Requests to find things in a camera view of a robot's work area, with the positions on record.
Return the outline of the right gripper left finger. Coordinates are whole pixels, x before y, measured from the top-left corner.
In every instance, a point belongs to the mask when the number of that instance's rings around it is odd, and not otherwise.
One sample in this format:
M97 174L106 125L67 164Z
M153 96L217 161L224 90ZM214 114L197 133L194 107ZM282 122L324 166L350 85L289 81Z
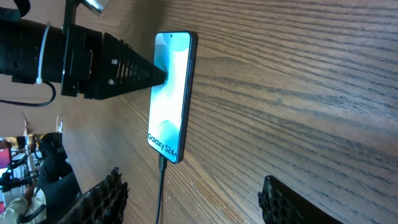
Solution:
M128 183L114 167L99 184L84 193L58 221L61 224L122 224L129 193Z

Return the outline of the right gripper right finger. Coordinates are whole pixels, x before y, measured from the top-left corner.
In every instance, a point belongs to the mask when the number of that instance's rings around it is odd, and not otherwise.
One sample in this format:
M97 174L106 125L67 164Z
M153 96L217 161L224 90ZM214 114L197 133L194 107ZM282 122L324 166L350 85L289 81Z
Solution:
M266 224L341 223L272 175L265 177L257 196Z

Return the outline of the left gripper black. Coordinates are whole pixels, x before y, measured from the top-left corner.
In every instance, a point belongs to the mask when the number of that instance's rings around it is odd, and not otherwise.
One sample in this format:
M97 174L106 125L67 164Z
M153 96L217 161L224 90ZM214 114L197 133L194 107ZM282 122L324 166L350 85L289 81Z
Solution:
M76 97L80 93L88 99L104 100L165 82L166 73L124 41L108 33L102 40L102 33L76 25L79 4L76 0L65 1L62 95Z

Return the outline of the blue Galaxy smartphone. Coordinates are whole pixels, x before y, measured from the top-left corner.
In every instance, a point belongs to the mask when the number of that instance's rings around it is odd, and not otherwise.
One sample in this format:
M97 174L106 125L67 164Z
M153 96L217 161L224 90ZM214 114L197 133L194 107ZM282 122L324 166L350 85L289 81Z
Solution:
M147 142L173 164L183 160L197 40L190 31L155 37L154 65L166 78L150 91Z

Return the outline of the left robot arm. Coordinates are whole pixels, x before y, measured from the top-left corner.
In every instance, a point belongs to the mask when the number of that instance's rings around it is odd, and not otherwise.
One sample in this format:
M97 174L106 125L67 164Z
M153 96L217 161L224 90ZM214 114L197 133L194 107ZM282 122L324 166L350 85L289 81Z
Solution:
M123 40L76 25L80 4L101 15L109 2L66 1L61 28L25 20L29 1L1 8L1 73L17 83L60 83L61 95L96 100L164 83L165 72Z

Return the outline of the seated person in background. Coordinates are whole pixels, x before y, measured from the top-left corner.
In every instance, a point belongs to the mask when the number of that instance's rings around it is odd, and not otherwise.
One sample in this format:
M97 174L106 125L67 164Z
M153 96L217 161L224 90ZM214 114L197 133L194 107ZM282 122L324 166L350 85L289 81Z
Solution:
M44 154L37 181L14 199L1 214L1 223L51 223L66 212L80 186L71 165L66 161L62 135L48 133L36 135L38 149Z

